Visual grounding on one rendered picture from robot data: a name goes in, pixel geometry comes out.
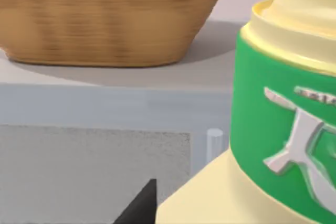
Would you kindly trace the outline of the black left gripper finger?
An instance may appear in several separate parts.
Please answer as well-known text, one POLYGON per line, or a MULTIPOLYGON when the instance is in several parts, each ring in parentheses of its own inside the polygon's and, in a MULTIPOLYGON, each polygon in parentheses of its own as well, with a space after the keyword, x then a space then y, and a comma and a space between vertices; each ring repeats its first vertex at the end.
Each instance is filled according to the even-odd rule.
POLYGON ((157 180, 150 179, 113 224, 155 224, 157 180))

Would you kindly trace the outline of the cream bottle with green label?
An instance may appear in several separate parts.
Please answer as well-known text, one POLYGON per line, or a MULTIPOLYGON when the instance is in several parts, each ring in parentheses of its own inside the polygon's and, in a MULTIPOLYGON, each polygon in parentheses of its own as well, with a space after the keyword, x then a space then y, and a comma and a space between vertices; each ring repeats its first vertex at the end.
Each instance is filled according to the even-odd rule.
POLYGON ((264 0, 237 37, 229 148, 155 224, 336 224, 336 0, 264 0))

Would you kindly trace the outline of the brown wicker basket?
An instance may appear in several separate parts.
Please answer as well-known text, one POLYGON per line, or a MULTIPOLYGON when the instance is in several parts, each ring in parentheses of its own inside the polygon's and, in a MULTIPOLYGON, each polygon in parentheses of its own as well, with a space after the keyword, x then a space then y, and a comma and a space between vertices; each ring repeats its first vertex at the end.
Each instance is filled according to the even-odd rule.
POLYGON ((0 0, 0 49, 38 65, 180 61, 218 0, 0 0))

